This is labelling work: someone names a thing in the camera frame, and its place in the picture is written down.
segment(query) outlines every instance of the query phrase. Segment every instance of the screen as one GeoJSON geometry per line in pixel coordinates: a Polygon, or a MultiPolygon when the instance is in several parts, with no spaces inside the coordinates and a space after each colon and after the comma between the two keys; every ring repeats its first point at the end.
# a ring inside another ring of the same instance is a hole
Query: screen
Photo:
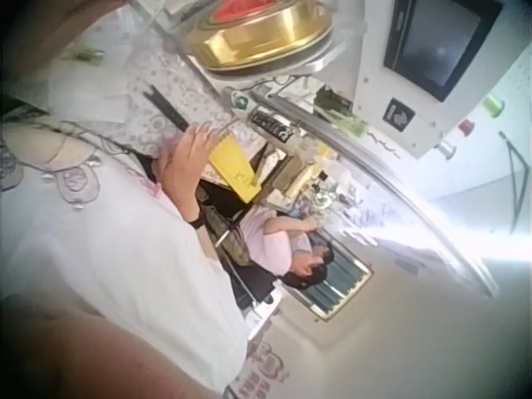
{"type": "Polygon", "coordinates": [[[417,0],[400,63],[444,86],[481,20],[452,0],[417,0]]]}

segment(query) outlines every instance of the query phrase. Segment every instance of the wristwatch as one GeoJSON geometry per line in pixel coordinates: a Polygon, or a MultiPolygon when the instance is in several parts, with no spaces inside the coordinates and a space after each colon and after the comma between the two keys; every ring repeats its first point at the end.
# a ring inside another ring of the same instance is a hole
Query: wristwatch
{"type": "Polygon", "coordinates": [[[203,213],[202,209],[199,209],[198,218],[189,222],[189,224],[196,230],[199,230],[201,227],[205,226],[205,214],[203,213]]]}

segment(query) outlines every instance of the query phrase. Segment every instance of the black tweezers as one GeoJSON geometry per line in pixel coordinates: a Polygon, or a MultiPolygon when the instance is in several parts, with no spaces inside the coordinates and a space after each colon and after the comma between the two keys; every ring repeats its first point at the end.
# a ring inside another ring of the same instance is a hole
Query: black tweezers
{"type": "Polygon", "coordinates": [[[189,122],[170,104],[160,91],[153,85],[150,85],[151,93],[144,91],[144,97],[157,108],[172,124],[180,131],[185,132],[189,128],[189,122]]]}

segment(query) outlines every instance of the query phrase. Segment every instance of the black label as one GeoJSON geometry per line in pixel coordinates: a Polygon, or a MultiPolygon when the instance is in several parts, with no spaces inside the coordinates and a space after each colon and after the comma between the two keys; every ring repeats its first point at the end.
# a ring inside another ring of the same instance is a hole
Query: black label
{"type": "Polygon", "coordinates": [[[382,119],[400,132],[403,132],[411,120],[414,119],[414,116],[416,116],[416,113],[412,109],[392,98],[382,119]]]}
{"type": "Polygon", "coordinates": [[[284,144],[293,135],[292,129],[262,111],[255,112],[250,121],[284,144]]]}

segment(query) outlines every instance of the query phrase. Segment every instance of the gold spool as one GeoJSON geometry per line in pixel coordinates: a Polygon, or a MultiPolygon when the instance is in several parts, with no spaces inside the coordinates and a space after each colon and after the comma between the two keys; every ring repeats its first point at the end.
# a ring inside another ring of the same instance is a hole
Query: gold spool
{"type": "Polygon", "coordinates": [[[233,71],[271,62],[319,42],[331,31],[330,15],[315,0],[279,0],[272,7],[218,23],[216,2],[187,37],[190,53],[211,71],[233,71]]]}

